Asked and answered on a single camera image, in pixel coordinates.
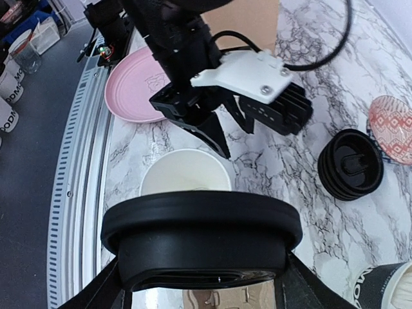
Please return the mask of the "black coffee cup lid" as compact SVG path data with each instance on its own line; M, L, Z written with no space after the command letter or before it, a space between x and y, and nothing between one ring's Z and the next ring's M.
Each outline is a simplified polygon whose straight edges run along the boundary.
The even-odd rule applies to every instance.
M216 290L269 281L303 237L298 211L247 192L182 191L123 201L100 238L125 289Z

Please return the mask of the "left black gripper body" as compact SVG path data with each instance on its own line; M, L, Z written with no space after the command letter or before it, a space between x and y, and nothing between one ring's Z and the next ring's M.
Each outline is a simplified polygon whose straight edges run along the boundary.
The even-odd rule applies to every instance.
M149 101L166 118L198 127L204 118L208 118L214 110L223 105L233 119L238 121L238 105L232 94L216 86L195 88L190 83L190 78L200 71L217 68L220 64L219 57L194 58L192 64L179 57L157 57L156 60L170 82Z

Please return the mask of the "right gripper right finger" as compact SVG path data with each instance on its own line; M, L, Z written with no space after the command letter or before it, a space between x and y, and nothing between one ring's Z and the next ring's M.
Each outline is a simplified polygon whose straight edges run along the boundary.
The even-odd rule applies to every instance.
M287 255L285 271L274 279L274 291L276 308L279 309L355 309L293 253Z

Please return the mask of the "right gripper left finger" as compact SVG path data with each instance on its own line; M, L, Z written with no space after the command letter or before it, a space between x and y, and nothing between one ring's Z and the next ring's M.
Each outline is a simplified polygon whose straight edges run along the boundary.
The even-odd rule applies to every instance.
M115 257L83 290L59 306L70 308L128 308L132 307L132 292L123 289Z

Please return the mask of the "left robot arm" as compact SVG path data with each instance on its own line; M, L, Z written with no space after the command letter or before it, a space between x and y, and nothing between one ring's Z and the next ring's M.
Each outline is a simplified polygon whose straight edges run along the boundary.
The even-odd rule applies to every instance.
M216 69L224 52L216 41L231 36L243 41L244 50L259 48L244 35L226 30L211 35L201 13L214 8L205 2L199 10L190 9L192 1L83 1L84 15L93 28L102 32L110 43L127 34L125 12L144 38L168 76L170 82L150 99L151 105L165 118L205 142L223 158L230 151L215 110L225 106L233 119L247 133L253 132L254 121L243 117L232 91L217 86L194 87L191 79L207 69Z

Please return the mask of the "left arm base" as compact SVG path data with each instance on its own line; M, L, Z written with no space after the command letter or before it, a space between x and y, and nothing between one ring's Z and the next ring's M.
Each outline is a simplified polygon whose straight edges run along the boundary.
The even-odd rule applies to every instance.
M80 51L77 62L85 56L99 56L98 65L117 65L128 51L133 25L117 0L82 1L84 15L93 31Z

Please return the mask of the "black paper coffee cup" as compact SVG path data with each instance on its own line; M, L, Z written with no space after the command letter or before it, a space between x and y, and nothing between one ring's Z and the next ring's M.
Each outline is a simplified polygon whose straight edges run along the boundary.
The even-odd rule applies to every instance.
M231 190L229 173L215 156L198 149L179 149L163 155L148 168L139 195Z

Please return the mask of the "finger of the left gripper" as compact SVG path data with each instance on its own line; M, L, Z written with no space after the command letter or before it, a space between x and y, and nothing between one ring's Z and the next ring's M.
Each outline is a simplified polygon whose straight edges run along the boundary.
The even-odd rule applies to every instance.
M242 112L239 103L241 99L236 95L229 95L223 103L225 109L229 112L238 126L247 134L254 133L254 119Z
M183 128L206 143L222 158L230 158L230 151L222 126L215 112L200 111L183 118Z

